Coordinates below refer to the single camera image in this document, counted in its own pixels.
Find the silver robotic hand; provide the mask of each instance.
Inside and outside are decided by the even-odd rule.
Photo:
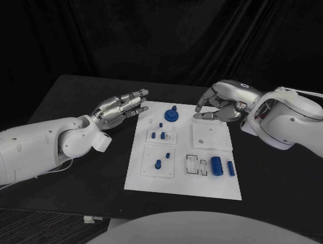
[[[196,119],[230,122],[240,118],[242,111],[249,112],[259,98],[260,92],[233,80],[220,80],[203,93],[196,106]],[[216,112],[200,113],[206,103],[216,107]]]
[[[100,131],[115,128],[126,118],[148,110],[148,107],[135,108],[147,100],[147,94],[148,91],[141,89],[111,97],[98,105],[89,117]]]

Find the table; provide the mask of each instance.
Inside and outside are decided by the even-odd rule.
[[[28,123],[89,114],[113,95],[145,88],[149,101],[196,104],[206,87],[63,75]],[[136,117],[106,131],[105,153],[93,149],[60,173],[0,191],[0,208],[135,219],[168,211],[239,215],[299,233],[323,234],[323,159],[302,146],[268,146],[227,123],[242,201],[124,190]]]

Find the robotic arm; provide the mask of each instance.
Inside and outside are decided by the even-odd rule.
[[[27,180],[83,156],[90,147],[103,152],[111,137],[103,133],[147,111],[135,108],[147,90],[106,99],[90,115],[62,118],[0,132],[0,185]]]
[[[279,87],[265,95],[246,84],[222,80],[203,93],[196,107],[196,119],[235,121],[247,112],[242,131],[278,149],[295,143],[323,157],[323,108],[299,93],[323,98],[321,94]],[[219,110],[198,113],[209,102]]]

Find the blue cylinder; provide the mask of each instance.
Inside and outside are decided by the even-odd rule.
[[[178,118],[177,107],[173,106],[170,110],[164,112],[164,118],[168,122],[174,122]]]
[[[161,168],[161,160],[158,159],[157,161],[155,161],[155,169],[160,169]]]
[[[223,175],[220,157],[211,157],[210,158],[210,164],[211,164],[213,175],[216,175],[216,176]]]
[[[229,175],[235,176],[235,169],[233,169],[233,163],[232,161],[227,162],[227,168],[229,168]]]

